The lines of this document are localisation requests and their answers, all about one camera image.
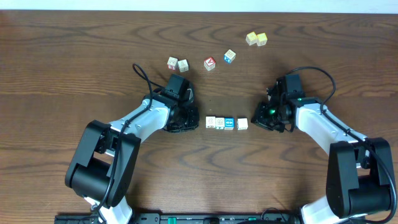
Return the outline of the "cream wooden number block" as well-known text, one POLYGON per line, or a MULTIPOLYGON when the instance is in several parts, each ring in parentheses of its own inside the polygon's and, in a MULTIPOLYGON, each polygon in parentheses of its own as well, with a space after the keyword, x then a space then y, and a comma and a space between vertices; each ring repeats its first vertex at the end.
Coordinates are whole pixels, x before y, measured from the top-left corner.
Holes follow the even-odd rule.
POLYGON ((206 128, 215 128, 216 126, 216 117, 215 116, 207 116, 205 118, 205 127, 206 128))

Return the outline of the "plain cream wooden block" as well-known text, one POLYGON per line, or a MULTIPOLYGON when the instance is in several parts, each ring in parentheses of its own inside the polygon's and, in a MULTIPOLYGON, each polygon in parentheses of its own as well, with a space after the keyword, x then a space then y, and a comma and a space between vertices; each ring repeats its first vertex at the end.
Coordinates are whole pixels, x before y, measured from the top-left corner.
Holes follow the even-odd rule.
POLYGON ((246 130, 248 128, 248 119, 247 118, 238 118, 237 119, 237 127, 238 127, 238 130, 246 130))

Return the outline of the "green sided wooden block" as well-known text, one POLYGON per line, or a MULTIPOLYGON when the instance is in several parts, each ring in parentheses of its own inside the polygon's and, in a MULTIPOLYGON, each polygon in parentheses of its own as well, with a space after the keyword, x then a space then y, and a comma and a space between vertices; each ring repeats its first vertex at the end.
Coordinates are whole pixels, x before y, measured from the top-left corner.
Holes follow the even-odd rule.
POLYGON ((225 118, 216 117, 215 118, 215 129, 224 129, 225 128, 225 118))

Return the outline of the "blue faced wooden block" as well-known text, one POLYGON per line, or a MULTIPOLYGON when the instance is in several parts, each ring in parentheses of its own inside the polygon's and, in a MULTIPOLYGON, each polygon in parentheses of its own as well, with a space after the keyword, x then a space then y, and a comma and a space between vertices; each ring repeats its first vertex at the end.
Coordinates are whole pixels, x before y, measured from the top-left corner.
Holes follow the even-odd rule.
POLYGON ((224 119, 224 129, 225 130, 233 130, 234 129, 234 118, 225 118, 224 119))

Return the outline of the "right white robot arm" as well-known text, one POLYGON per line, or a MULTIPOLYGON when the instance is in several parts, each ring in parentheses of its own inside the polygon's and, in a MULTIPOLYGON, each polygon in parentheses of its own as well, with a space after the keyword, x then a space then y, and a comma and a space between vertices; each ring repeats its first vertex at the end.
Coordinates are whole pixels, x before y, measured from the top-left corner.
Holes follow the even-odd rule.
POLYGON ((397 209, 391 147, 349 128, 318 98, 260 102, 252 123, 280 133, 286 126, 308 134, 328 155, 326 195, 300 209, 302 223, 368 223, 366 215, 397 209))

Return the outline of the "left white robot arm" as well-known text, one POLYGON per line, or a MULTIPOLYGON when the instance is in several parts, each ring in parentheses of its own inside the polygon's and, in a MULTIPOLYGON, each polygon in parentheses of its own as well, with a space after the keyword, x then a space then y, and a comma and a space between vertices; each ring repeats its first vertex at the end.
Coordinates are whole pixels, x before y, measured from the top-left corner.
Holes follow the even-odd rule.
POLYGON ((191 90, 184 94, 151 93, 125 117, 90 122, 65 176, 65 184, 91 204, 101 223, 129 223, 133 215, 126 192, 142 142, 164 129, 171 133, 198 127, 191 90))

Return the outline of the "plain wooden letter block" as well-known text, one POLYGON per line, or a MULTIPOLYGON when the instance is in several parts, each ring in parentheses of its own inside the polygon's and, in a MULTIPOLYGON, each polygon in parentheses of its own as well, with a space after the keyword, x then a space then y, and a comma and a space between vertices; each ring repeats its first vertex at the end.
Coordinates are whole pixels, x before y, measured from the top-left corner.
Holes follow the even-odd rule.
POLYGON ((180 70, 180 72, 186 72, 189 70, 189 64, 186 59, 179 60, 177 63, 178 63, 178 69, 180 70))

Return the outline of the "red letter A block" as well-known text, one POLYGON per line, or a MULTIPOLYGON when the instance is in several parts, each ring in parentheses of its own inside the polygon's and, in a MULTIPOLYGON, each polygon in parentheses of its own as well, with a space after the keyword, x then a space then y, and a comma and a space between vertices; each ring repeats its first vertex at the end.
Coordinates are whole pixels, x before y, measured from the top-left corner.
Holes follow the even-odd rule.
POLYGON ((213 57, 208 57, 204 60, 205 68, 210 71, 216 67, 216 62, 213 57))

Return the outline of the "right yellow wooden block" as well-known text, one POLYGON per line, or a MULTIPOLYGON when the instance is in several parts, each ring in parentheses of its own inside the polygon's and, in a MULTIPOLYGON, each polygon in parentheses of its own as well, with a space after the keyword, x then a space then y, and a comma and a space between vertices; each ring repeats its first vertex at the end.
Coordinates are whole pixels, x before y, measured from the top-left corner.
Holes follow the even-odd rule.
POLYGON ((267 35, 265 32, 257 35, 257 42, 256 42, 257 46, 266 45, 267 41, 268 41, 268 38, 267 38, 267 35))

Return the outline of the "yellow wooden block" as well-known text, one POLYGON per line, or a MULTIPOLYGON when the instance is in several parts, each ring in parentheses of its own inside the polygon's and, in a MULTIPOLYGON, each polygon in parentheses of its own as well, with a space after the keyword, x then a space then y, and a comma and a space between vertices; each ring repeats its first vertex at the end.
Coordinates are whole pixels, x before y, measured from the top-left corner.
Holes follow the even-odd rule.
POLYGON ((267 41, 268 41, 268 38, 267 38, 267 35, 265 32, 257 35, 257 42, 256 42, 257 46, 266 45, 267 41))
POLYGON ((246 42, 248 45, 253 45, 257 43, 257 34, 255 32, 250 32, 246 35, 246 42))

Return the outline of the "blue sided wooden block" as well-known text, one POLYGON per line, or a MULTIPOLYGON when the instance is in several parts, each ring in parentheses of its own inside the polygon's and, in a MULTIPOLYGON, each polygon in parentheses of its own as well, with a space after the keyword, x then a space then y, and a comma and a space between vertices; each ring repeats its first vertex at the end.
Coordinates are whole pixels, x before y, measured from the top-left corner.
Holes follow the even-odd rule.
POLYGON ((229 49, 225 54, 224 54, 224 60, 226 63, 232 63, 232 61, 236 58, 236 53, 229 49))

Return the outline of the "left yellow wooden block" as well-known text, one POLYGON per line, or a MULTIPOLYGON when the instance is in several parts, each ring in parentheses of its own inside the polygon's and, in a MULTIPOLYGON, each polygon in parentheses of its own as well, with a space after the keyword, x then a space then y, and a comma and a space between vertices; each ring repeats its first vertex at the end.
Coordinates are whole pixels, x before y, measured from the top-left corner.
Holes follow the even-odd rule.
POLYGON ((257 43, 257 34, 255 32, 250 32, 246 35, 246 42, 248 45, 253 45, 257 43))

